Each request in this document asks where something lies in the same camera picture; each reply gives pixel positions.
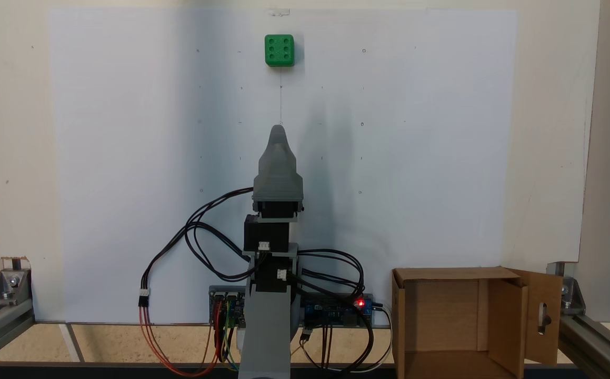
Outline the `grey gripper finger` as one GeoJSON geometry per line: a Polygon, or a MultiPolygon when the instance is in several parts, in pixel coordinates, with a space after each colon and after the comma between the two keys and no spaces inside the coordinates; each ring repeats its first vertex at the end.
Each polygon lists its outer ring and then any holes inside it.
{"type": "Polygon", "coordinates": [[[274,125],[269,132],[268,144],[259,159],[259,174],[297,173],[297,161],[291,151],[283,125],[274,125]]]}

